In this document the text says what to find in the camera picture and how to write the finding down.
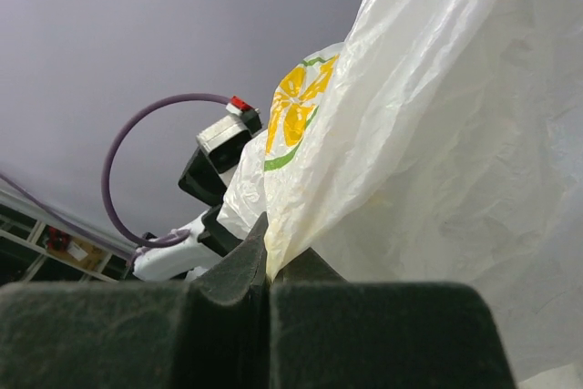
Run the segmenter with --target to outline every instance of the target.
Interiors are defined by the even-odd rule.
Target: white plastic bag
[[[581,362],[582,32],[583,0],[363,0],[276,91],[269,275],[313,245],[353,281],[466,282],[519,381]]]

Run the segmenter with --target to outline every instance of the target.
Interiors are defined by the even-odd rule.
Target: yellow flower print
[[[273,140],[275,140],[281,118],[283,118],[282,128],[285,144],[292,147],[302,140],[308,116],[316,107],[314,104],[310,104],[310,101],[328,87],[337,58],[338,56],[334,56],[320,66],[320,74],[305,88],[303,93],[301,90],[306,77],[303,66],[295,67],[282,80],[273,96],[271,106],[270,124],[267,128],[266,152],[268,154],[273,147]]]

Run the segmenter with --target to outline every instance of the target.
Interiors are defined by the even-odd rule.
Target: purple cable
[[[71,229],[72,231],[76,232],[79,236],[82,236],[82,237],[85,237],[87,239],[90,239],[91,241],[94,241],[99,246],[101,246],[103,249],[105,249],[105,250],[107,250],[107,251],[109,251],[109,252],[117,255],[118,257],[121,257],[124,260],[127,260],[127,259],[129,259],[131,257],[131,254],[129,252],[126,252],[126,251],[121,250],[117,246],[112,245],[108,241],[104,241],[103,239],[101,239],[100,237],[98,237],[95,234],[92,234],[89,231],[83,230],[82,228],[78,227],[74,223],[72,223],[69,220],[67,220],[64,217],[62,217],[60,214],[58,214],[56,211],[54,211],[51,207],[49,207],[48,205],[46,205],[42,201],[40,201],[37,198],[35,198],[30,193],[28,193],[28,191],[26,191],[25,189],[23,189],[14,180],[12,180],[10,177],[8,177],[7,175],[5,175],[4,172],[2,172],[1,170],[0,170],[0,179],[2,179],[3,181],[5,181],[14,190],[18,191],[22,196],[24,196],[25,198],[27,198],[28,200],[30,200],[31,202],[33,202],[35,205],[37,205],[37,207],[39,209],[45,211],[47,214],[49,214],[50,216],[52,216],[53,218],[55,218],[59,222],[65,224],[69,229]]]
[[[228,105],[230,103],[230,99],[228,97],[220,96],[220,95],[210,95],[207,93],[188,93],[185,95],[176,95],[171,97],[166,97],[164,99],[159,100],[158,102],[154,102],[151,105],[143,108],[139,111],[133,118],[131,118],[126,125],[122,127],[122,129],[118,132],[116,137],[109,148],[109,151],[106,155],[105,162],[103,163],[103,171],[101,172],[101,197],[103,198],[103,204],[106,208],[107,215],[113,223],[114,227],[121,233],[129,241],[136,243],[139,246],[144,246],[146,248],[168,248],[170,246],[177,245],[183,241],[185,241],[189,235],[190,231],[188,230],[177,230],[174,234],[169,234],[168,236],[162,237],[160,239],[156,239],[155,241],[147,241],[146,239],[142,239],[141,237],[132,233],[128,228],[123,224],[121,219],[116,212],[116,209],[113,206],[113,202],[111,200],[111,191],[109,187],[109,179],[111,176],[111,166],[113,164],[113,159],[118,152],[119,146],[124,138],[128,135],[129,131],[133,127],[137,125],[137,123],[147,116],[148,114],[156,111],[157,109],[167,107],[168,105],[178,104],[180,102],[215,102],[222,105]]]

